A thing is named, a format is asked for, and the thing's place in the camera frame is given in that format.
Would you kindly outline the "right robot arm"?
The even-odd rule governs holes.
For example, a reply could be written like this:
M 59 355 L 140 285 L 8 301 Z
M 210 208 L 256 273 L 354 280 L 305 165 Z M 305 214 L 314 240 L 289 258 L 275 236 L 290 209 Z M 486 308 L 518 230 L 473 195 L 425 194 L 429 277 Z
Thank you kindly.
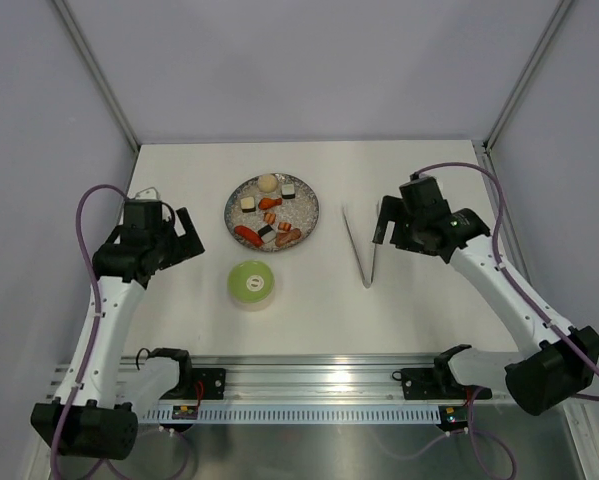
M 423 176 L 385 196 L 373 241 L 411 253 L 439 257 L 482 296 L 513 338 L 519 354 L 508 357 L 461 344 L 433 361 L 433 384 L 445 396 L 465 387 L 509 394 L 538 416 L 589 387 L 599 357 L 599 335 L 578 329 L 556 313 L 519 272 L 494 254 L 488 226 L 472 210 L 452 211 L 435 178 Z

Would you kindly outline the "green round lid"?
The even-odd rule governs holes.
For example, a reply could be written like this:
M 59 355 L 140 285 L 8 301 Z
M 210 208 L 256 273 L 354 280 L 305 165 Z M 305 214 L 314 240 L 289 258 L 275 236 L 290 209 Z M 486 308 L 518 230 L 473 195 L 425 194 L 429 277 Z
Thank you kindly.
M 260 304 L 272 295 L 275 277 L 266 263 L 247 260 L 231 269 L 227 287 L 233 300 L 244 305 Z

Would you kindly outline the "stainless steel tongs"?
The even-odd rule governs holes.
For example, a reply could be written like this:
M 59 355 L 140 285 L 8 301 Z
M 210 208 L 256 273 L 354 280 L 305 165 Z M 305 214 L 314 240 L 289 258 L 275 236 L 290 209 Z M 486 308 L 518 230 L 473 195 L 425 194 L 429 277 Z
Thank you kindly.
M 342 216 L 362 285 L 370 289 L 374 282 L 376 247 L 373 242 L 378 220 L 379 203 L 352 202 L 344 204 Z

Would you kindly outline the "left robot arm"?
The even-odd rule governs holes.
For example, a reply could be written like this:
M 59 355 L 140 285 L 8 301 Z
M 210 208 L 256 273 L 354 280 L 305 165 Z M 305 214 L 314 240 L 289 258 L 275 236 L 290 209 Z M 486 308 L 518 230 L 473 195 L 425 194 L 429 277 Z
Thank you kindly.
M 120 388 L 118 370 L 130 324 L 151 278 L 203 254 L 186 208 L 157 199 L 129 199 L 123 219 L 93 255 L 84 253 L 90 305 L 67 373 L 51 400 L 34 405 L 30 422 L 61 456 L 123 460 L 140 419 L 161 400 L 190 402 L 224 397 L 226 372 L 196 368 L 188 351 L 149 351 L 134 379 Z

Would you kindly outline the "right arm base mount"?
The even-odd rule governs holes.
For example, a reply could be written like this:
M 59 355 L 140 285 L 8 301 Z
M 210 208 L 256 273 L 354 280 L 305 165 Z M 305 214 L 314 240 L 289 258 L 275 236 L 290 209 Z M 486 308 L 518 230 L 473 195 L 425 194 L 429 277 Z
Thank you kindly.
M 467 401 L 476 386 L 458 383 L 449 370 L 436 367 L 408 367 L 395 370 L 391 378 L 401 385 L 405 400 Z

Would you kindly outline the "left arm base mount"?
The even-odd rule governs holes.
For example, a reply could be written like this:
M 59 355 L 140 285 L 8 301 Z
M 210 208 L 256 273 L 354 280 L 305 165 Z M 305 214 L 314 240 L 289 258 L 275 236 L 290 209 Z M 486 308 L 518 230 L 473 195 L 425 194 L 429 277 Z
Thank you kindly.
M 193 368 L 184 381 L 178 398 L 185 400 L 223 400 L 227 371 L 224 368 Z

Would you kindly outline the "stainless steel bowl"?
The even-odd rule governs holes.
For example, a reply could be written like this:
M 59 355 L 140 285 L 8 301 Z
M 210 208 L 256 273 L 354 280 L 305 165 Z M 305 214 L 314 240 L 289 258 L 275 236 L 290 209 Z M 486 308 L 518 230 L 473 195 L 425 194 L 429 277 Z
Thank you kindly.
M 271 292 L 265 298 L 256 302 L 244 302 L 236 297 L 231 298 L 232 304 L 239 310 L 246 312 L 257 312 L 268 308 L 275 299 L 275 292 Z

